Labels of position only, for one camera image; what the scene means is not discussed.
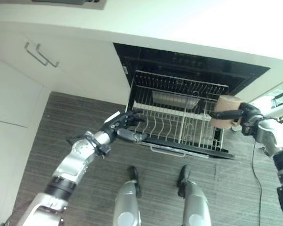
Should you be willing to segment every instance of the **cabinet door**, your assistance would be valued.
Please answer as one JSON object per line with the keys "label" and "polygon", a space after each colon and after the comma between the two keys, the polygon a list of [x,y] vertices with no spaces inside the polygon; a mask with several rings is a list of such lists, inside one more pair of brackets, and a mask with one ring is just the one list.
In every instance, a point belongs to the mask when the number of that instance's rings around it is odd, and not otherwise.
{"label": "cabinet door", "polygon": [[27,152],[22,150],[26,130],[20,126],[0,122],[0,223],[7,220],[16,200],[20,183],[14,185],[12,179],[18,177],[18,173],[23,173],[15,169],[21,155],[27,155]]}
{"label": "cabinet door", "polygon": [[81,94],[82,88],[74,79],[67,77],[61,68],[55,68],[50,64],[44,66],[29,55],[24,49],[26,42],[30,43],[28,49],[46,62],[35,51],[37,43],[23,34],[14,32],[0,32],[0,59],[50,90],[72,95]]}
{"label": "cabinet door", "polygon": [[30,122],[42,86],[0,60],[0,121]]}
{"label": "cabinet door", "polygon": [[112,42],[27,33],[44,52],[58,59],[89,98],[125,105],[130,86]]}

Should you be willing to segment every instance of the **wire rack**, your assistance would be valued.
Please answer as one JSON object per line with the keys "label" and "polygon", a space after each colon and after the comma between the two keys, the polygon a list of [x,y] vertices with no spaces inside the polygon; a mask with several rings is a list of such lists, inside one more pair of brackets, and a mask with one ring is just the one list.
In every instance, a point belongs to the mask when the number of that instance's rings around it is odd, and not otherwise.
{"label": "wire rack", "polygon": [[214,128],[209,113],[228,86],[136,71],[134,109],[145,122],[131,128],[149,139],[220,151],[223,130]]}

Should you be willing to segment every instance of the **dishwasher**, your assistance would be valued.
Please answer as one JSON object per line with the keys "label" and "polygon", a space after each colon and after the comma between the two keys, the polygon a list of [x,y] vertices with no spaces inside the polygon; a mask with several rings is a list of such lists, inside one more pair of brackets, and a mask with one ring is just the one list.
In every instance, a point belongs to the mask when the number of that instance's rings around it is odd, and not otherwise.
{"label": "dishwasher", "polygon": [[224,130],[210,123],[220,95],[235,95],[269,68],[114,43],[131,86],[126,111],[139,109],[151,151],[184,157],[234,159]]}

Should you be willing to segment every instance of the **beige cup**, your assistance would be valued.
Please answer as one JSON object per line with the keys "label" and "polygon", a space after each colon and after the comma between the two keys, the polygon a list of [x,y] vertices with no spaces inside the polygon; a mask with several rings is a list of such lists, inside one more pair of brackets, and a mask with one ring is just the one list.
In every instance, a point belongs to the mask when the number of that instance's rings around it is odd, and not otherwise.
{"label": "beige cup", "polygon": [[[214,112],[223,112],[230,110],[238,110],[241,104],[241,100],[237,97],[231,95],[221,95],[217,100]],[[221,120],[221,119],[211,119],[213,126],[221,129],[229,129],[233,125],[239,123],[234,123],[233,120]]]}

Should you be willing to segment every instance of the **drawer handle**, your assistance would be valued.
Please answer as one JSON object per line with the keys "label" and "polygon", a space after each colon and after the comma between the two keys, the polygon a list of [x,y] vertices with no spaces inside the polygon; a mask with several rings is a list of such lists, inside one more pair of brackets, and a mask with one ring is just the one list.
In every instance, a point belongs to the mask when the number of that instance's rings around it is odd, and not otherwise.
{"label": "drawer handle", "polygon": [[27,42],[24,46],[24,49],[26,52],[28,52],[33,58],[35,58],[37,61],[39,61],[41,64],[46,66],[48,64],[48,60],[45,58],[46,62],[44,63],[42,60],[40,60],[38,57],[36,57],[31,51],[28,50],[29,42]]}
{"label": "drawer handle", "polygon": [[40,46],[41,44],[37,45],[36,51],[38,54],[40,54],[40,56],[42,56],[45,60],[47,60],[48,63],[50,63],[53,67],[58,67],[59,62],[57,61],[56,63],[51,62],[46,56],[44,56],[44,54],[40,51]]}
{"label": "drawer handle", "polygon": [[180,152],[176,152],[175,153],[173,151],[170,151],[168,149],[163,148],[162,146],[160,148],[163,149],[163,150],[154,149],[153,146],[150,146],[150,150],[152,152],[155,152],[155,153],[168,154],[168,155],[175,156],[175,157],[180,157],[180,158],[185,157],[185,153],[180,153]]}

